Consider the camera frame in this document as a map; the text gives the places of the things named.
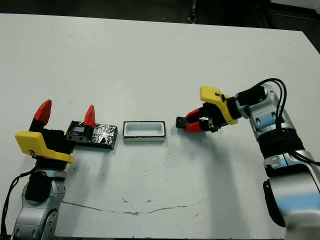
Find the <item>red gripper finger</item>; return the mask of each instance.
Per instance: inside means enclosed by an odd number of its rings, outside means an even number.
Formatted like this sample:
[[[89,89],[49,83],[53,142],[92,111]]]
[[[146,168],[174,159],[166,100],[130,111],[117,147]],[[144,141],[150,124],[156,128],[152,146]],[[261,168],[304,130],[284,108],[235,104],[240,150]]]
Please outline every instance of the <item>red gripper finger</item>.
[[[34,119],[39,120],[46,125],[50,118],[51,105],[52,105],[52,101],[50,99],[42,103],[41,106],[36,111],[34,115]]]
[[[83,124],[91,126],[93,128],[96,127],[96,114],[95,107],[93,105],[90,105],[88,111],[86,112]]]

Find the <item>black wire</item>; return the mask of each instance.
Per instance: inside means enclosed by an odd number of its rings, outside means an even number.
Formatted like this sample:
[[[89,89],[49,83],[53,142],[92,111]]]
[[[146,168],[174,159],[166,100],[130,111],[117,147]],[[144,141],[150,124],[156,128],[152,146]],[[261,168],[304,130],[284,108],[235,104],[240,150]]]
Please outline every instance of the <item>black wire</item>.
[[[279,133],[282,131],[281,122],[282,122],[282,114],[284,112],[285,104],[286,104],[286,100],[287,100],[287,88],[286,88],[285,83],[278,78],[269,78],[269,79],[263,80],[263,81],[257,83],[256,85],[254,85],[252,88],[261,86],[262,84],[265,84],[267,82],[273,82],[273,83],[277,84],[277,86],[280,89],[280,99],[279,99],[278,104],[276,106],[276,114],[275,114],[275,130]],[[320,162],[314,161],[314,160],[298,153],[297,151],[291,149],[287,145],[286,140],[284,140],[284,145],[286,146],[288,153],[291,154],[292,156],[294,156],[299,161],[307,163],[307,164],[314,164],[314,165],[317,165],[318,167],[320,167]]]
[[[10,194],[11,194],[12,190],[14,189],[14,187],[18,184],[19,179],[30,175],[31,173],[33,173],[36,170],[36,168],[37,167],[35,166],[30,171],[21,173],[19,176],[16,176],[13,179],[13,181],[11,182],[11,184],[10,184],[9,191],[8,191],[8,193],[6,195],[6,198],[5,198],[5,201],[4,201],[4,204],[3,204],[2,216],[1,216],[1,233],[0,233],[0,236],[5,240],[7,240],[7,238],[8,238],[7,228],[6,228],[6,216],[7,216],[8,207],[9,207]]]

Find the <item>black cable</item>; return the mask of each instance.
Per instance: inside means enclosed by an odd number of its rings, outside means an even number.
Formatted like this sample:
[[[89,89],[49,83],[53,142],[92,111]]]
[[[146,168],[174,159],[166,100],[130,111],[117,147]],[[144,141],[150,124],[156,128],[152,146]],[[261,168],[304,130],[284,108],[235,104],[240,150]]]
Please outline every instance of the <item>black cable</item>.
[[[30,175],[31,173],[33,173],[36,170],[36,168],[37,167],[35,166],[30,171],[21,173],[19,176],[16,176],[13,179],[13,181],[12,181],[10,187],[9,187],[9,191],[8,191],[8,193],[6,195],[6,198],[5,198],[5,201],[4,201],[4,204],[3,204],[2,216],[1,216],[1,233],[0,233],[0,236],[5,240],[7,240],[7,238],[8,238],[7,228],[6,228],[6,216],[7,216],[8,207],[9,207],[10,194],[11,194],[12,190],[14,189],[14,187],[18,184],[19,179]]]

